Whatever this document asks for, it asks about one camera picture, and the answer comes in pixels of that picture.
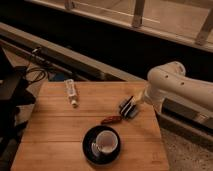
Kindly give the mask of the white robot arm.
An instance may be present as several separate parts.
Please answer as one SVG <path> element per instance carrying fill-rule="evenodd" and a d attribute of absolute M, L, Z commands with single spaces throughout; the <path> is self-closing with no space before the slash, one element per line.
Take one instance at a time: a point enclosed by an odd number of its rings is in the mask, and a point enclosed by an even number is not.
<path fill-rule="evenodd" d="M 176 98 L 185 107 L 192 106 L 206 120 L 213 120 L 213 82 L 189 78 L 178 61 L 156 66 L 147 74 L 147 85 L 134 97 L 134 103 L 147 103 L 162 112 L 166 98 Z"/>

